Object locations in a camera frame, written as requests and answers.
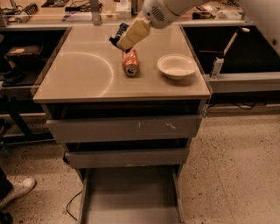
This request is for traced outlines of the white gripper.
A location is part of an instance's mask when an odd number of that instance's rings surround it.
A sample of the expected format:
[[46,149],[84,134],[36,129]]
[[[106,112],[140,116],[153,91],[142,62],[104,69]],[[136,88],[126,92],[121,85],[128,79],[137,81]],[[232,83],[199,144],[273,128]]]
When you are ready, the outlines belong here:
[[151,27],[165,28],[178,20],[186,9],[187,0],[144,0],[142,13],[145,17],[137,17],[120,37],[116,46],[123,52],[129,51],[150,34]]

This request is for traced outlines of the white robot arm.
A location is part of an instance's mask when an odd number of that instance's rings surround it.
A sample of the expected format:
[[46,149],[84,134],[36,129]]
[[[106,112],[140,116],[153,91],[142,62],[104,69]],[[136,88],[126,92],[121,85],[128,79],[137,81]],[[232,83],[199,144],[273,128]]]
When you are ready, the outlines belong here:
[[[150,34],[150,28],[164,29],[197,6],[211,1],[227,0],[144,0],[142,10],[116,42],[123,52],[129,50]],[[266,38],[272,48],[280,54],[280,0],[228,0],[237,3],[223,6],[228,16],[234,11],[241,13],[241,19],[251,22]]]

